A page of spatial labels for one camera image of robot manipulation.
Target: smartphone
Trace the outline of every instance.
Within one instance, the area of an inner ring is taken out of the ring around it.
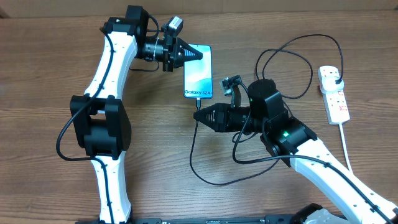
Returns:
[[[201,60],[184,62],[184,96],[186,98],[210,99],[213,97],[213,71],[211,47],[190,44],[203,54]]]

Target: power strip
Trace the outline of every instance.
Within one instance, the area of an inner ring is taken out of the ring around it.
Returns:
[[[347,167],[350,172],[353,172],[351,164],[349,163],[343,132],[343,123],[350,119],[347,101],[343,91],[344,82],[341,82],[340,84],[335,83],[335,80],[340,77],[340,74],[336,67],[328,65],[322,66],[318,69],[318,77],[329,124],[338,124]]]

